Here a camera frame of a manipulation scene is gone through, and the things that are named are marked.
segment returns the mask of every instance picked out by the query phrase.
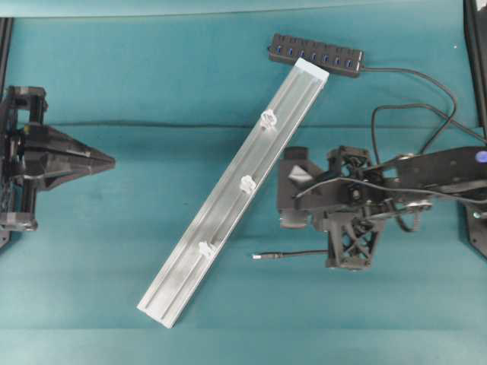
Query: wire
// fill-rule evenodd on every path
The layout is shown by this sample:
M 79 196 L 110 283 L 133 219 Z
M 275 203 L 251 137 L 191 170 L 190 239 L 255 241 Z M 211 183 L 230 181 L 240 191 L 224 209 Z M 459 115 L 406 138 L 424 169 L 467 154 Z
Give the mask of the wire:
M 431 144 L 436 140 L 436 138 L 450 125 L 453 117 L 455 116 L 455 113 L 457 112 L 457 98 L 453 95 L 453 93 L 443 85 L 441 82 L 433 79 L 431 76 L 428 76 L 427 74 L 423 74 L 422 72 L 416 71 L 416 70 L 411 70 L 408 68 L 371 68 L 371 67 L 363 67 L 362 71 L 366 72 L 399 72 L 399 73 L 405 73 L 405 74 L 412 74 L 415 75 L 419 78 L 423 78 L 426 81 L 431 82 L 433 85 L 441 89 L 443 92 L 446 93 L 451 98 L 451 101 L 453 102 L 454 108 L 451 112 L 451 114 L 447 117 L 447 120 L 444 122 L 444 124 L 426 141 L 426 143 L 423 145 L 421 150 L 419 150 L 419 154 L 423 154 L 430 146 Z
M 254 260 L 262 259 L 285 259 L 292 256 L 309 256 L 309 255 L 324 255 L 327 254 L 327 249 L 310 249 L 308 251 L 294 251 L 294 252 L 261 252 L 252 255 Z
M 428 194 L 428 195 L 440 196 L 442 198 L 456 199 L 459 202 L 466 202 L 466 203 L 473 203 L 473 204 L 486 204 L 487 203 L 487 199 L 478 200 L 478 199 L 464 198 L 462 196 L 456 196 L 453 194 L 447 194 L 444 192 L 436 192 L 435 190 L 427 190 L 427 189 L 387 188 L 386 186 L 380 186 L 380 185 L 373 184 L 371 182 L 366 182 L 366 181 L 362 181 L 359 179 L 352 179 L 350 177 L 336 177 L 335 179 L 317 182 L 316 184 L 310 186 L 309 188 L 307 188 L 307 189 L 303 190 L 302 192 L 300 192 L 299 194 L 297 194 L 294 198 L 299 199 L 303 195 L 307 194 L 308 192 L 315 190 L 317 187 L 328 184 L 328 183 L 333 183 L 335 181 L 349 181 L 351 183 L 356 183 L 359 185 L 368 186 L 369 188 L 373 188 L 373 189 L 377 189 L 377 190 L 383 190 L 385 192 L 408 192 L 408 193 L 412 193 L 412 194 Z
M 378 147 L 377 147 L 377 137 L 375 134 L 377 112 L 379 112 L 381 110 L 400 110 L 400 109 L 418 109 L 418 108 L 431 110 L 432 112 L 436 113 L 441 118 L 444 118 L 444 119 L 448 118 L 448 115 L 443 113 L 437 107 L 432 106 L 430 104 L 426 104 L 426 103 L 413 103 L 413 104 L 403 104 L 403 105 L 381 105 L 381 106 L 378 106 L 377 108 L 374 109 L 374 111 L 372 112 L 372 118 L 371 118 L 371 134 L 372 134 L 372 145 L 374 148 L 374 155 L 375 155 L 375 160 L 377 161 L 377 164 L 380 164 L 379 151 L 378 151 Z M 452 125 L 456 126 L 462 132 L 465 132 L 468 135 L 478 139 L 482 143 L 487 144 L 487 139 L 483 138 L 478 133 L 475 133 L 474 131 L 472 131 L 471 129 L 467 128 L 466 126 L 460 124 L 459 122 L 457 122 L 454 119 L 452 119 L 450 122 Z

